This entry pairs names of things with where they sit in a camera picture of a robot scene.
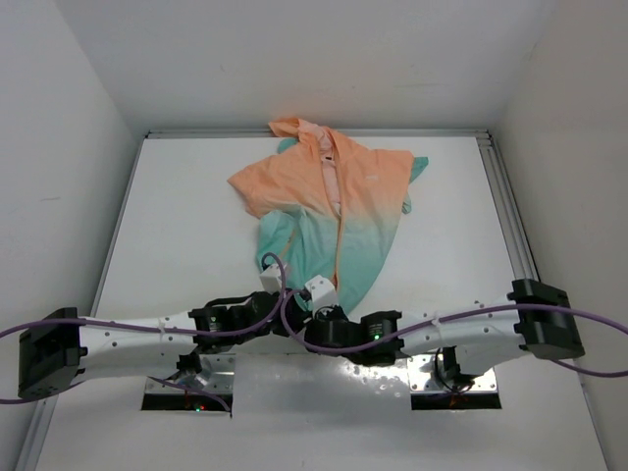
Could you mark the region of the orange and teal zip jacket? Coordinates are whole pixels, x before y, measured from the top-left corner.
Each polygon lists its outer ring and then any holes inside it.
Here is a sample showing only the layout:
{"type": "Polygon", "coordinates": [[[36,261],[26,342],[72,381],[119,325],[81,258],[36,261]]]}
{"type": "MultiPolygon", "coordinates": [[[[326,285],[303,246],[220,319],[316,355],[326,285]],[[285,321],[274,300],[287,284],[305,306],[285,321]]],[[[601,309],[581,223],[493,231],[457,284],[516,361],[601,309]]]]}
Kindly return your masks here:
{"type": "Polygon", "coordinates": [[[410,185],[428,167],[408,150],[368,148],[343,133],[290,118],[270,123],[278,152],[232,175],[246,211],[259,220],[257,254],[278,255],[288,285],[317,275],[352,311],[377,280],[410,185]]]}

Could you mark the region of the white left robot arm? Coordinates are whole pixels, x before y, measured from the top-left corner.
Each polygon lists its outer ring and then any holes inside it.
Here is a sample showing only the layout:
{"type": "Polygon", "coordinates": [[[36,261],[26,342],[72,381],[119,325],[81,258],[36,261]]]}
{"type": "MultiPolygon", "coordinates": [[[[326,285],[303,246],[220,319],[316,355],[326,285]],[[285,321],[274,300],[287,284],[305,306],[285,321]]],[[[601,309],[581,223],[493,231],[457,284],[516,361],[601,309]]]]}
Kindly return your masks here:
{"type": "Polygon", "coordinates": [[[201,356],[269,334],[283,337],[287,327],[300,331],[306,316],[290,302],[282,319],[279,295],[265,291],[127,321],[95,321],[74,307],[61,308],[20,334],[18,397],[39,400],[101,378],[197,374],[201,356]]]}

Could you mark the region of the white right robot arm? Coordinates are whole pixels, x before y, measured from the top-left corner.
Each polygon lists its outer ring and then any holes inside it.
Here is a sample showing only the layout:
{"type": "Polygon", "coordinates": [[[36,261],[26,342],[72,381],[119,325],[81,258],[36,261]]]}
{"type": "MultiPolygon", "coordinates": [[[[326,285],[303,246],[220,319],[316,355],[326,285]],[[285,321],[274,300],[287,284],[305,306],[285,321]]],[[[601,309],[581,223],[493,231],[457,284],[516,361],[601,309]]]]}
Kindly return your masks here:
{"type": "Polygon", "coordinates": [[[530,279],[512,282],[505,296],[507,308],[482,305],[477,316],[448,319],[428,316],[421,327],[399,337],[395,310],[349,321],[338,307],[317,314],[304,331],[307,349],[342,356],[362,366],[391,366],[400,358],[437,350],[441,358],[434,375],[448,386],[467,386],[500,363],[531,354],[557,361],[585,354],[576,322],[563,313],[570,306],[567,293],[530,279]]]}

